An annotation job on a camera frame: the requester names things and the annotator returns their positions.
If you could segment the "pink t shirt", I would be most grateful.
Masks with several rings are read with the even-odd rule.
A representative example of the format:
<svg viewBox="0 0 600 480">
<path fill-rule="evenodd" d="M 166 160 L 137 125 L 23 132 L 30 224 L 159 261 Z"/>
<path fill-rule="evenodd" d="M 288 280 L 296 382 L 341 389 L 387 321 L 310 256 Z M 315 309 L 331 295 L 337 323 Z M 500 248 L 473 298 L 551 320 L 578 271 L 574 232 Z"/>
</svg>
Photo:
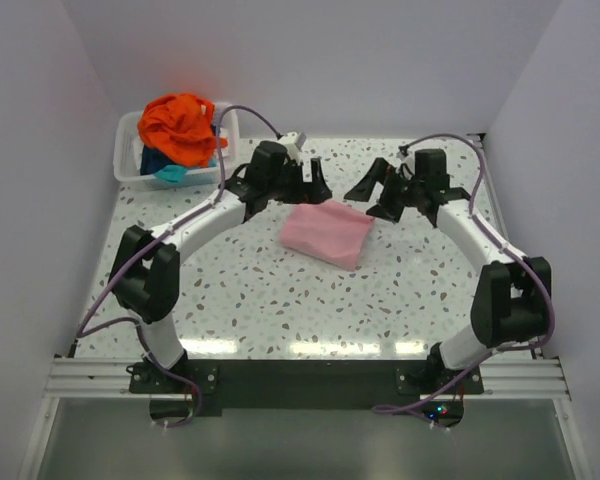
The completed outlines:
<svg viewBox="0 0 600 480">
<path fill-rule="evenodd" d="M 299 204 L 279 235 L 282 246 L 341 269 L 358 265 L 374 218 L 334 200 Z"/>
</svg>

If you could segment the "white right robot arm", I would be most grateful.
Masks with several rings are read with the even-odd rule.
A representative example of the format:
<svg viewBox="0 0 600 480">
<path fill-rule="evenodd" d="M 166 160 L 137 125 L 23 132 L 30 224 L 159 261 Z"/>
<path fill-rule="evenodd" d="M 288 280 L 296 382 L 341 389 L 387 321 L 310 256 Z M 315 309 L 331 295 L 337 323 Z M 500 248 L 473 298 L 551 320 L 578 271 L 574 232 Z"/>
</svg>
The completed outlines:
<svg viewBox="0 0 600 480">
<path fill-rule="evenodd" d="M 432 390 L 449 392 L 460 382 L 460 370 L 553 334 L 548 261 L 511 246 L 475 210 L 470 194 L 452 186 L 443 150 L 416 151 L 412 166 L 395 167 L 377 158 L 345 197 L 367 201 L 377 185 L 382 191 L 368 215 L 396 223 L 405 209 L 417 209 L 454 242 L 478 274 L 468 326 L 434 345 L 428 355 L 425 379 Z"/>
</svg>

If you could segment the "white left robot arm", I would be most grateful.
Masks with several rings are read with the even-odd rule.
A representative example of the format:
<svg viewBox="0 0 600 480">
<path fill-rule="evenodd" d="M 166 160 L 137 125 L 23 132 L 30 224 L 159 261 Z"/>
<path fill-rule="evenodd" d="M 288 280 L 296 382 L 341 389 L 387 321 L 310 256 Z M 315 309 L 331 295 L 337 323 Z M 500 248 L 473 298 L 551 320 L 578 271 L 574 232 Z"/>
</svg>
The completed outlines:
<svg viewBox="0 0 600 480">
<path fill-rule="evenodd" d="M 110 272 L 109 291 L 139 322 L 140 338 L 155 364 L 151 378 L 165 392 L 187 380 L 186 357 L 173 310 L 180 296 L 180 269 L 197 250 L 264 211 L 271 201 L 321 204 L 332 198 L 321 159 L 310 160 L 309 180 L 294 145 L 263 141 L 251 161 L 237 167 L 201 204 L 151 229 L 128 228 Z"/>
</svg>

